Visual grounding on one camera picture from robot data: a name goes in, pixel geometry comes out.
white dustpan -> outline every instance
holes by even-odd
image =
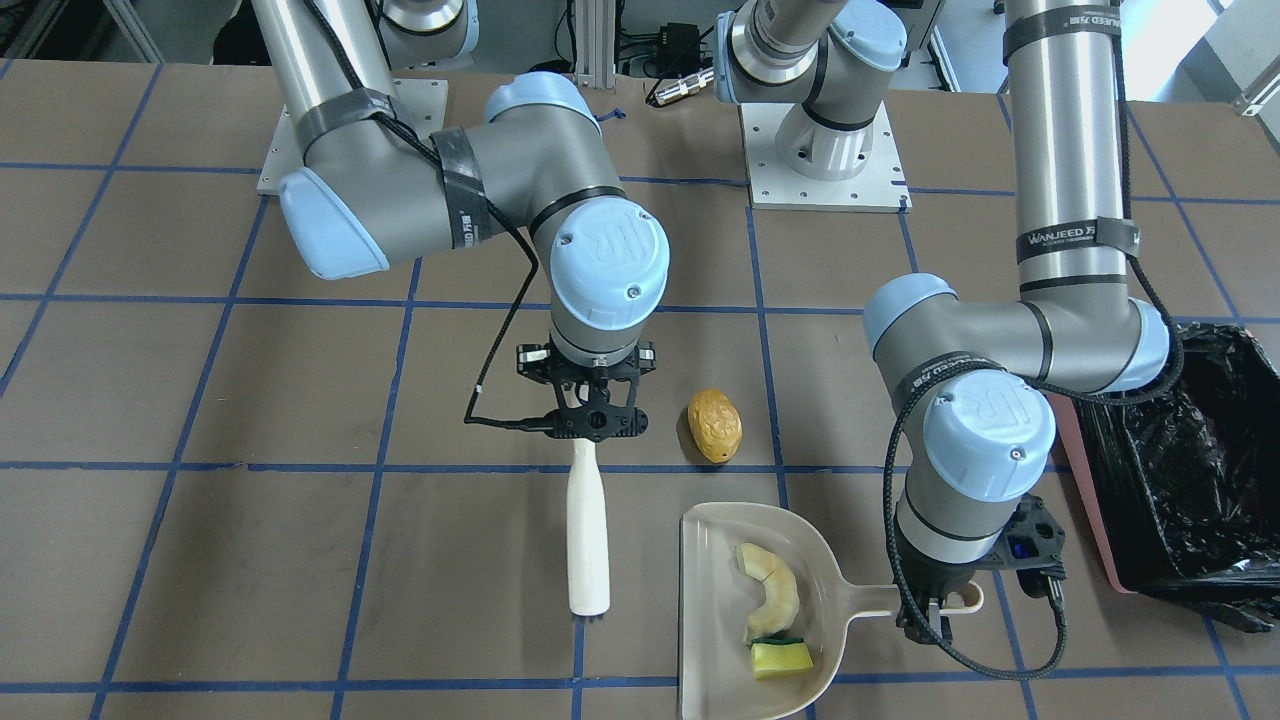
[[[896,585],[846,582],[818,529],[788,510],[705,502],[685,512],[680,536],[680,716],[685,720],[773,720],[803,710],[836,676],[849,623],[897,614]],[[742,624],[764,601],[764,591],[737,569],[733,548],[744,542],[772,551],[795,573],[800,614],[787,635],[805,639],[813,670],[771,680],[751,676]],[[975,612],[982,588],[969,583],[961,601],[942,612]]]

banana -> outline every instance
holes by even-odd
[[[800,611],[800,593],[791,568],[777,555],[749,542],[737,546],[735,555],[739,570],[764,585],[764,605],[746,616],[742,644],[790,628]]]

light blue joint cover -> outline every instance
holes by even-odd
[[[1120,392],[1124,389],[1139,388],[1156,379],[1160,370],[1169,359],[1169,328],[1149,302],[1130,297],[1138,309],[1138,318],[1142,319],[1142,329],[1138,334],[1138,348],[1134,350],[1129,364],[1115,380],[1098,392]]]
[[[280,179],[280,208],[307,268],[326,281],[390,266],[365,225],[311,168]]]
[[[891,72],[902,64],[906,27],[876,0],[850,0],[831,23],[836,40],[868,65]]]
[[[721,102],[737,105],[733,95],[733,67],[730,64],[728,28],[733,24],[733,10],[716,17],[716,99]]]
[[[549,263],[561,304],[599,331],[644,322],[667,290],[669,264],[662,224],[622,197],[593,197],[570,213]]]
[[[516,79],[493,91],[489,101],[484,104],[484,122],[492,123],[494,118],[507,110],[524,105],[566,108],[591,120],[596,132],[600,131],[600,123],[591,114],[586,100],[582,100],[582,94],[573,87],[572,82],[556,73],[540,72],[516,76]]]
[[[1002,370],[974,370],[942,384],[924,411],[924,450],[938,475],[980,502],[1029,491],[1057,433],[1044,396]]]
[[[477,42],[480,42],[480,10],[476,9],[476,0],[467,0],[467,35],[462,37],[462,50],[458,50],[458,55],[475,50]]]
[[[943,293],[955,296],[956,291],[951,290],[947,281],[929,273],[911,273],[893,278],[877,290],[863,311],[863,329],[867,332],[867,346],[872,348],[872,357],[876,356],[876,345],[879,343],[881,336],[895,320],[920,302]]]

velcro strap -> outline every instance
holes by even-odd
[[[1138,256],[1140,237],[1133,220],[1098,218],[1048,225],[1018,236],[1018,261],[1028,258],[1075,250],[1078,247],[1106,246]]]
[[[431,133],[431,142],[440,154],[440,177],[444,181],[444,202],[449,211],[453,249],[471,247],[494,234],[476,154],[462,128]]]
[[[1071,5],[1030,15],[1005,31],[1005,65],[1009,58],[1032,42],[1073,32],[1120,35],[1120,10],[1102,5]]]
[[[387,113],[393,118],[411,117],[408,109],[399,100],[371,87],[352,90],[311,108],[294,127],[298,146],[303,149],[303,160],[311,143],[325,133],[351,123],[367,120],[379,113]]]

wrinkled yellow ball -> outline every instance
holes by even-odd
[[[700,389],[689,401],[689,432],[712,462],[728,462],[742,442],[742,419],[723,392]]]

